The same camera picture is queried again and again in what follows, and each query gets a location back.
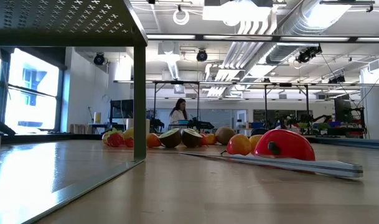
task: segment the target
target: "long hair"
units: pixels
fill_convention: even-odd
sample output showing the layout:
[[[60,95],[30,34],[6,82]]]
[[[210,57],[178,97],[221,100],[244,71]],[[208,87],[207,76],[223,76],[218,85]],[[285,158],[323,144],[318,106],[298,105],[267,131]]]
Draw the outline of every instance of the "long hair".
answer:
[[[175,107],[172,109],[172,111],[171,111],[171,113],[170,113],[170,116],[174,113],[174,111],[180,109],[180,104],[181,104],[182,102],[186,102],[186,101],[185,101],[184,99],[182,99],[182,98],[179,98],[179,99],[177,100],[177,103],[175,104]],[[186,110],[183,110],[182,113],[184,114],[184,118],[185,118],[185,119],[188,119],[187,111],[186,111]]]

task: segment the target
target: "orange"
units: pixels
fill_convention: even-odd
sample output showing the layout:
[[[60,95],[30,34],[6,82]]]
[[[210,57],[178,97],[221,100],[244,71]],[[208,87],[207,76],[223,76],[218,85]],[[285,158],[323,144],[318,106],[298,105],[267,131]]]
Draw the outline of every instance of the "orange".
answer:
[[[206,142],[208,145],[216,144],[217,138],[215,137],[214,134],[206,134]]]
[[[263,137],[262,134],[257,134],[257,135],[255,135],[255,136],[252,136],[252,137],[249,138],[250,143],[251,143],[251,153],[252,153],[253,155],[255,154],[254,151],[255,151],[256,146],[257,146],[257,143],[258,143],[258,141],[261,139],[261,137]]]
[[[251,152],[251,143],[247,136],[244,134],[234,135],[227,145],[227,153],[231,155],[239,154],[246,156]]]

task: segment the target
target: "halved coconut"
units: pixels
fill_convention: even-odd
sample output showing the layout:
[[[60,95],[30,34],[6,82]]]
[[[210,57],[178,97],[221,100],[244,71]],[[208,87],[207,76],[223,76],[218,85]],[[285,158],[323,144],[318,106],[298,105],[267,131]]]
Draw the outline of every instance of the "halved coconut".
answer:
[[[202,143],[203,136],[193,129],[183,129],[181,130],[181,135],[182,143],[184,143],[186,147],[197,147]]]
[[[235,131],[232,128],[220,127],[215,132],[215,137],[217,141],[222,145],[226,146],[229,140],[235,135]]]
[[[173,148],[181,143],[181,133],[179,128],[174,128],[159,136],[160,142],[164,147]]]

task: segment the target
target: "red plastic object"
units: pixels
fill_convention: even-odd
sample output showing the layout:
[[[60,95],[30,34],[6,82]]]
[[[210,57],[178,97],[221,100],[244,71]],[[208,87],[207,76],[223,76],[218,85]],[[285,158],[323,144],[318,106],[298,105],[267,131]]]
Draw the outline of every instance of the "red plastic object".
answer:
[[[273,142],[278,150],[268,149]],[[315,154],[308,140],[300,134],[284,129],[270,130],[261,137],[255,149],[257,156],[289,157],[305,161],[315,161]]]

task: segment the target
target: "computer monitor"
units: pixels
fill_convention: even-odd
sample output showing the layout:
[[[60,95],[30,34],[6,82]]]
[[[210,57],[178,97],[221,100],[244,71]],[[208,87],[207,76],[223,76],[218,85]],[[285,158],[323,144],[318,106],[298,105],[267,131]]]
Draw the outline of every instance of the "computer monitor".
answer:
[[[112,100],[110,104],[113,119],[134,118],[134,100]]]
[[[335,120],[341,122],[352,122],[351,102],[343,99],[334,99]]]

